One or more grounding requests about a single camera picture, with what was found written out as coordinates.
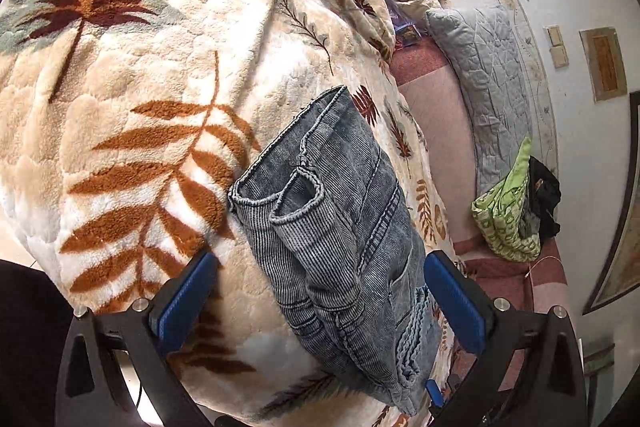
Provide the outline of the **grey-blue denim pants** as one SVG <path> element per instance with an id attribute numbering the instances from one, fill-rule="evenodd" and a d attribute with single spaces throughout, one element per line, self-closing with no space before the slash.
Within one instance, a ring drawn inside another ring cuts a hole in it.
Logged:
<path id="1" fill-rule="evenodd" d="M 352 390 L 420 409 L 440 329 L 390 158 L 348 90 L 308 104 L 229 204 L 300 344 Z"/>

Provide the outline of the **black clothes on quilt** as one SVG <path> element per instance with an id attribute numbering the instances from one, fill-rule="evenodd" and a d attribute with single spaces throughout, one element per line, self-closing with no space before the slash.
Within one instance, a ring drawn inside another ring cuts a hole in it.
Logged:
<path id="1" fill-rule="evenodd" d="M 529 208 L 540 220 L 539 237 L 543 244 L 558 235 L 561 227 L 554 220 L 554 210 L 561 202 L 560 181 L 537 158 L 528 161 Z"/>

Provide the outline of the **green patterned folded quilt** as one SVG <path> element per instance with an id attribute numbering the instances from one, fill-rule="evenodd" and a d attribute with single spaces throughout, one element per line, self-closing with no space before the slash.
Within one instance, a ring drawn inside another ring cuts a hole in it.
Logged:
<path id="1" fill-rule="evenodd" d="M 489 249 L 498 257 L 529 262 L 541 251 L 539 233 L 520 235 L 518 227 L 528 190 L 528 165 L 532 140 L 522 141 L 508 174 L 471 204 L 472 217 Z"/>

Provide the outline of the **leaf-pattern plush blanket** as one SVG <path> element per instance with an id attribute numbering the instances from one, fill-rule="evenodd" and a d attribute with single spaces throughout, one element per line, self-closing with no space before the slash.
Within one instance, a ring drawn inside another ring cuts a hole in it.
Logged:
<path id="1" fill-rule="evenodd" d="M 252 426 L 425 426 L 299 343 L 229 188 L 320 94 L 370 132 L 420 251 L 450 251 L 424 134 L 390 70 L 384 0 L 2 0 L 1 217 L 69 303 L 150 299 L 201 249 L 219 280 L 167 362 Z"/>

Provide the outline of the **grey quilted blanket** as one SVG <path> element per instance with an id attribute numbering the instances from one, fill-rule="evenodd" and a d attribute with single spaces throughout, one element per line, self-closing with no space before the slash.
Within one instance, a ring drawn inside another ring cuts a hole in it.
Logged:
<path id="1" fill-rule="evenodd" d="M 431 9 L 427 29 L 456 73 L 468 111 L 482 195 L 511 170 L 522 141 L 533 134 L 524 72 L 509 12 Z"/>

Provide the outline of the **purple printed packet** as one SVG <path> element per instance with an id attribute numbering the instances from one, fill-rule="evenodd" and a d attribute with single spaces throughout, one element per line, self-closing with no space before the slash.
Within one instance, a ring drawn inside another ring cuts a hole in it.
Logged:
<path id="1" fill-rule="evenodd" d="M 401 50 L 417 44 L 421 39 L 421 34 L 413 21 L 402 12 L 396 0 L 384 1 L 394 28 L 395 49 Z"/>

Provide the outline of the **beige wall switch plate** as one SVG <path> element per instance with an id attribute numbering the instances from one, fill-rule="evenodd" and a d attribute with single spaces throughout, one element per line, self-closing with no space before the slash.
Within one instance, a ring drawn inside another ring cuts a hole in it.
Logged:
<path id="1" fill-rule="evenodd" d="M 567 67 L 570 64 L 566 52 L 566 46 L 559 26 L 547 26 L 544 28 L 550 43 L 550 54 L 555 69 Z"/>

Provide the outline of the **small brown wall plaque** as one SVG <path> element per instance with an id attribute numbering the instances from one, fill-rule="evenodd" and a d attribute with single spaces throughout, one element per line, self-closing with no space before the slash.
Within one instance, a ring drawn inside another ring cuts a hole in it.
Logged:
<path id="1" fill-rule="evenodd" d="M 616 29 L 592 28 L 582 30 L 579 35 L 586 56 L 594 101 L 603 102 L 625 95 L 626 72 Z"/>

